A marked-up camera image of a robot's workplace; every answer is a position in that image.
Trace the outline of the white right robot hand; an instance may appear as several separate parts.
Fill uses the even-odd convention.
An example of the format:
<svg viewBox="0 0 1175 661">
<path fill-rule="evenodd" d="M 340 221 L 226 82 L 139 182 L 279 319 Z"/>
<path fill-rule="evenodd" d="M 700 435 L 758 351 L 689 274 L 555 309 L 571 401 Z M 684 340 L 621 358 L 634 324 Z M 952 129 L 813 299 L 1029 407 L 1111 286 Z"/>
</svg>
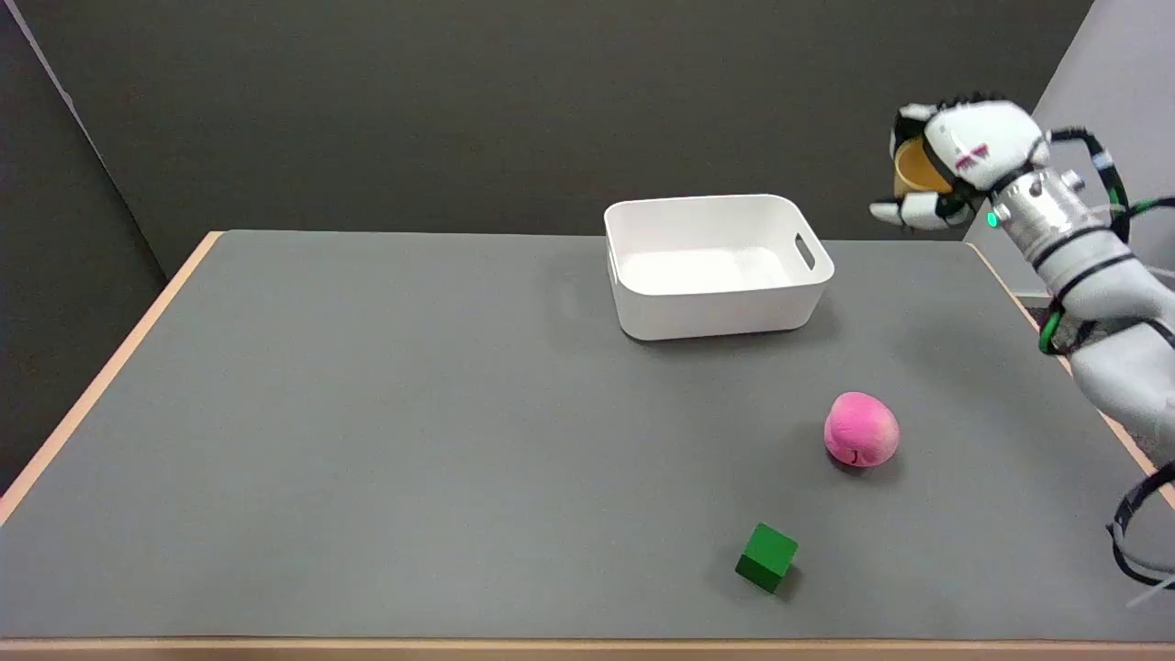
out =
<svg viewBox="0 0 1175 661">
<path fill-rule="evenodd" d="M 909 230 L 968 225 L 991 194 L 1045 167 L 1049 158 L 1048 133 L 1030 114 L 985 93 L 900 107 L 889 130 L 889 156 L 915 142 L 939 183 L 895 193 L 868 207 L 877 221 Z"/>
</svg>

